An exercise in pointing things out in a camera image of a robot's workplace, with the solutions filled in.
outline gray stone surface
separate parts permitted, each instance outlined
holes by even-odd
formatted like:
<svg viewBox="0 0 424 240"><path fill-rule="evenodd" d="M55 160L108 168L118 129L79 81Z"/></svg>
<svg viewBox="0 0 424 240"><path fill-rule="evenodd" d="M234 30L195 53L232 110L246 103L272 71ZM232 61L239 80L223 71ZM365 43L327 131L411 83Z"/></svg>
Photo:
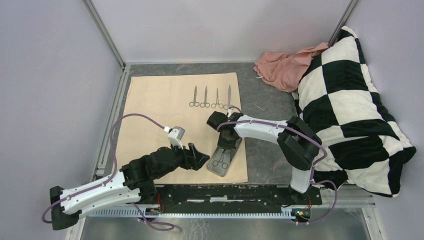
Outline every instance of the gray stone surface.
<svg viewBox="0 0 424 240"><path fill-rule="evenodd" d="M266 120L288 120L296 115L292 95L256 79L257 73L251 62L240 63L193 63L193 64L146 64L132 65L125 88L119 116L123 115L131 77L177 76L201 74L237 73L241 108L244 114ZM113 138L116 145L119 125ZM290 183L292 167L286 161L280 147L262 140L245 139L247 174L250 184Z"/></svg>

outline black and white checkered pillow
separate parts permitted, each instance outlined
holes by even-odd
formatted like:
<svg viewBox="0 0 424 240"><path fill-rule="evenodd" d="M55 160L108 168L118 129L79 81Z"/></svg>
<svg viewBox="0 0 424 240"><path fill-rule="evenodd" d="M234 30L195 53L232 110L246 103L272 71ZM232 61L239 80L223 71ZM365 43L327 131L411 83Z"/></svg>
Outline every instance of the black and white checkered pillow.
<svg viewBox="0 0 424 240"><path fill-rule="evenodd" d="M334 46L312 60L293 97L328 152L316 167L316 182L347 181L381 196L399 194L403 164L416 149L382 105L350 28L344 26Z"/></svg>

